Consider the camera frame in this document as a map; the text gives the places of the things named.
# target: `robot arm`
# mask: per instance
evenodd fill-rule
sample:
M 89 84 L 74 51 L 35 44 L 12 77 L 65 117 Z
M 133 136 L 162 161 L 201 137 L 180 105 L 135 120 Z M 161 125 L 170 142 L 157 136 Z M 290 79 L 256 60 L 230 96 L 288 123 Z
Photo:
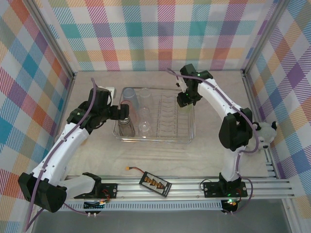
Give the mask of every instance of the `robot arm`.
M 235 110 L 239 109 L 252 121 L 250 109 L 242 109 L 234 103 L 220 89 L 208 71 L 197 72 L 193 65 L 186 65 L 180 73 L 185 76 L 192 76 L 206 80 L 209 84 L 200 80 L 178 78 L 177 86 L 182 92 L 178 94 L 177 102 L 180 107 L 188 104 L 195 105 L 201 98 L 205 98 L 216 110 L 223 123 L 219 132 L 219 140 L 225 148 L 224 167 L 220 174 L 220 180 L 225 183 L 234 182 L 239 179 L 236 173 L 236 161 L 238 153 L 244 150 L 252 137 L 252 128 L 246 120 Z
M 115 92 L 114 88 L 105 89 L 97 87 L 95 90 L 95 101 L 91 111 L 82 124 L 69 137 L 65 137 L 87 112 L 93 97 L 93 91 L 91 89 L 88 101 L 83 102 L 70 113 L 63 132 L 49 154 L 60 141 L 63 141 L 63 143 L 56 149 L 45 169 L 43 168 L 43 164 L 49 154 L 33 169 L 31 174 L 22 173 L 18 179 L 25 199 L 30 201 L 37 178 L 43 170 L 44 173 L 39 181 L 35 194 L 35 204 L 52 213 L 59 210 L 66 199 L 71 199 L 83 193 L 98 191 L 101 185 L 101 178 L 90 173 L 84 173 L 80 177 L 64 181 L 63 175 L 66 166 L 81 143 L 89 137 L 94 129 L 101 127 L 108 119 L 125 119 L 129 115 L 128 105 L 122 104 L 120 109 L 117 106 L 111 106 L 112 97 Z

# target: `plaid fabric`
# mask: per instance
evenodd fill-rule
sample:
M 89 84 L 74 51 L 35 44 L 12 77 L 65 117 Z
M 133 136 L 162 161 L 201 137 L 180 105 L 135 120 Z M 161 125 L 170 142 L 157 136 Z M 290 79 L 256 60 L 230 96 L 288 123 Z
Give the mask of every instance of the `plaid fabric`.
M 63 45 L 69 44 L 83 71 L 179 70 L 188 63 L 199 70 L 241 69 L 256 43 L 252 49 L 246 45 L 253 35 L 261 35 L 255 25 L 264 4 L 272 4 L 266 23 L 276 2 L 49 0 L 65 42 L 44 15 L 59 44 L 66 52 Z
M 262 119 L 279 122 L 273 156 L 293 182 L 304 219 L 311 218 L 310 12 L 310 1 L 290 1 L 250 79 Z
M 69 79 L 22 0 L 0 2 L 0 232 L 26 205 L 19 175 L 47 155 Z
M 276 5 L 277 5 L 278 2 L 279 2 L 279 0 L 274 0 L 273 1 L 272 5 L 271 5 L 271 7 L 270 7 L 270 9 L 268 11 L 268 14 L 266 15 L 266 18 L 264 19 L 263 24 L 260 27 L 260 30 L 258 31 L 258 33 L 257 33 L 257 35 L 255 37 L 255 40 L 253 41 L 251 49 L 248 51 L 248 54 L 246 56 L 246 59 L 243 62 L 243 65 L 242 65 L 241 69 L 245 69 L 247 63 L 249 62 L 249 59 L 250 59 L 251 55 L 253 54 L 254 49 L 256 48 L 256 46 L 258 45 L 258 42 L 261 39 L 262 33 L 266 30 L 267 23 L 270 20 L 272 14 L 274 13 L 274 10 L 276 9 Z

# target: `cable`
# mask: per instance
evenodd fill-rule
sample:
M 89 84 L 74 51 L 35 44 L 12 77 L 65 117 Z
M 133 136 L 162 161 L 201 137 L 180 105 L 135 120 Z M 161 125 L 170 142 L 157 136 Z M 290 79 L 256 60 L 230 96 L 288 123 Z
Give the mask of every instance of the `cable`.
M 107 200 L 110 201 L 110 194 L 109 194 L 108 190 L 104 189 L 102 192 L 105 193 Z
M 69 205 L 67 205 L 66 203 L 64 203 L 64 206 L 66 206 L 68 209 L 70 209 L 70 210 L 72 210 L 72 211 L 74 211 L 74 212 L 76 212 L 76 213 L 78 213 L 78 214 L 88 216 L 88 214 L 87 214 L 87 213 L 85 213 L 85 212 L 81 212 L 81 211 L 78 211 L 78 210 L 75 210 L 75 209 L 71 208 Z
M 209 180 L 209 179 L 204 179 L 204 180 L 202 180 L 202 182 L 200 183 L 200 188 L 202 189 L 202 191 L 204 191 L 204 189 L 202 188 L 202 183 L 204 182 L 204 181 L 209 181 L 209 182 L 211 182 L 211 180 Z
M 201 82 L 206 83 L 207 85 L 209 85 L 210 87 L 212 87 L 212 88 L 224 99 L 224 101 L 226 101 L 226 103 L 227 103 L 233 110 L 235 110 L 236 112 L 238 112 L 238 113 L 247 121 L 247 123 L 251 126 L 251 128 L 252 128 L 252 130 L 253 130 L 253 133 L 254 133 L 254 135 L 255 135 L 256 146 L 255 146 L 255 148 L 254 148 L 253 150 L 251 150 L 251 151 L 247 151 L 247 150 L 241 150 L 241 151 L 239 151 L 238 156 L 237 156 L 237 160 L 236 160 L 236 164 L 235 164 L 235 171 L 236 171 L 238 177 L 240 177 L 241 179 L 244 179 L 244 180 L 249 181 L 249 183 L 250 183 L 250 185 L 251 185 L 251 193 L 250 193 L 250 195 L 249 195 L 249 198 L 248 198 L 246 204 L 245 204 L 244 206 L 242 206 L 242 208 L 240 208 L 239 210 L 237 210 L 235 213 L 240 212 L 241 210 L 243 210 L 243 209 L 249 204 L 249 202 L 250 202 L 250 200 L 251 200 L 251 198 L 252 198 L 252 196 L 253 196 L 253 191 L 254 191 L 254 186 L 253 186 L 252 181 L 251 181 L 249 178 L 246 178 L 246 177 L 241 176 L 241 175 L 240 175 L 240 172 L 239 172 L 239 162 L 240 162 L 241 154 L 242 154 L 242 153 L 249 153 L 249 154 L 255 153 L 255 152 L 258 150 L 258 147 L 259 147 L 258 134 L 257 134 L 256 130 L 255 130 L 254 127 L 253 127 L 253 123 L 248 119 L 248 117 L 247 117 L 244 113 L 242 113 L 239 109 L 237 109 L 235 106 L 233 106 L 233 104 L 226 98 L 226 96 L 225 96 L 217 87 L 215 87 L 213 84 L 211 84 L 211 83 L 208 82 L 207 80 L 201 79 L 201 78 L 198 78 L 198 77 L 193 77 L 193 76 L 186 76 L 186 75 L 176 74 L 173 70 L 171 70 L 171 69 L 169 69 L 169 68 L 166 70 L 166 72 L 168 72 L 169 74 L 174 75 L 174 76 L 177 78 L 177 80 L 179 80 L 179 77 L 181 77 L 181 78 L 186 78 L 186 79 L 195 79 L 195 80 L 199 80 L 199 81 L 201 81 Z
M 241 192 L 241 190 L 239 190 L 238 188 L 236 188 L 236 190 L 237 190 L 237 192 L 238 192 L 239 195 L 240 195 L 240 200 L 239 200 L 239 201 L 241 201 L 241 200 L 242 200 L 242 192 Z
M 127 166 L 127 167 L 126 167 L 126 170 L 131 170 L 131 169 L 135 169 L 135 170 L 138 170 L 138 171 L 140 171 L 140 172 L 142 172 L 142 173 L 145 173 L 143 170 L 141 170 L 140 168 L 135 167 L 135 166 Z
M 96 90 L 96 83 L 94 81 L 93 78 L 91 78 L 92 80 L 92 83 L 93 83 L 93 89 Z M 38 177 L 37 177 L 37 180 L 35 182 L 35 186 L 34 186 L 34 189 L 33 189 L 33 193 L 32 193 L 32 197 L 31 197 L 31 201 L 30 201 L 30 204 L 28 206 L 28 210 L 27 210 L 27 218 L 26 218 L 26 224 L 25 224 L 25 227 L 24 227 L 24 232 L 26 232 L 30 226 L 31 226 L 31 223 L 33 223 L 33 221 L 35 220 L 35 218 L 38 217 L 38 215 L 34 216 L 34 218 L 30 221 L 30 217 L 31 217 L 31 213 L 33 211 L 33 208 L 34 208 L 34 203 L 35 203 L 35 195 L 37 193 L 37 190 L 38 190 L 38 186 L 39 186 L 39 182 L 42 178 L 42 175 L 45 171 L 45 168 L 46 166 L 48 165 L 48 162 L 49 160 L 51 159 L 51 157 L 54 155 L 54 153 L 57 151 L 57 149 L 63 144 L 64 141 L 66 141 L 66 139 L 70 136 L 70 134 L 72 134 L 72 132 L 74 132 L 82 123 L 83 121 L 86 119 L 87 115 L 89 114 L 89 112 L 91 111 L 92 107 L 93 107 L 93 104 L 94 104 L 94 101 L 95 101 L 95 96 L 96 96 L 96 91 L 93 91 L 93 97 L 92 97 L 92 101 L 91 101 L 91 104 L 88 108 L 88 110 L 86 111 L 86 113 L 84 114 L 84 116 L 82 117 L 82 119 L 79 121 L 78 124 L 76 124 L 65 136 L 64 136 L 64 139 L 59 141 L 55 146 L 54 148 L 52 149 L 52 151 L 50 152 L 50 154 L 47 156 L 47 158 L 45 159 L 44 163 L 43 163 L 43 166 L 42 166 L 42 170 L 40 171 Z

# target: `drying rack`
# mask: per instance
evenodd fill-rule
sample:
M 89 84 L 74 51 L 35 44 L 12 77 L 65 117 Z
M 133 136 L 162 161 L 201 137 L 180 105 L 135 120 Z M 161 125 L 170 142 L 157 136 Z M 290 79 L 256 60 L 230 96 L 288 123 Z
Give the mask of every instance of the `drying rack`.
M 137 95 L 142 89 L 142 87 L 131 88 Z M 149 90 L 154 99 L 154 107 L 150 111 L 154 137 L 142 138 L 138 134 L 135 137 L 121 136 L 117 121 L 113 129 L 114 136 L 122 141 L 132 142 L 190 143 L 195 136 L 193 105 L 184 108 L 178 106 L 176 97 L 180 90 L 164 88 L 149 88 Z M 137 125 L 135 125 L 135 132 L 138 132 Z

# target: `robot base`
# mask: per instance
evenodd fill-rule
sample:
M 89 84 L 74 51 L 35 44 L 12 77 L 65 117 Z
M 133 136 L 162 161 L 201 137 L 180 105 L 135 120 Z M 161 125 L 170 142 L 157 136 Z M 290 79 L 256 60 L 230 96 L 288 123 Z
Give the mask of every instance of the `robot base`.
M 219 173 L 218 182 L 204 182 L 203 183 L 205 198 L 245 198 L 247 197 L 247 190 L 245 182 L 241 178 L 235 181 L 226 181 L 221 173 Z

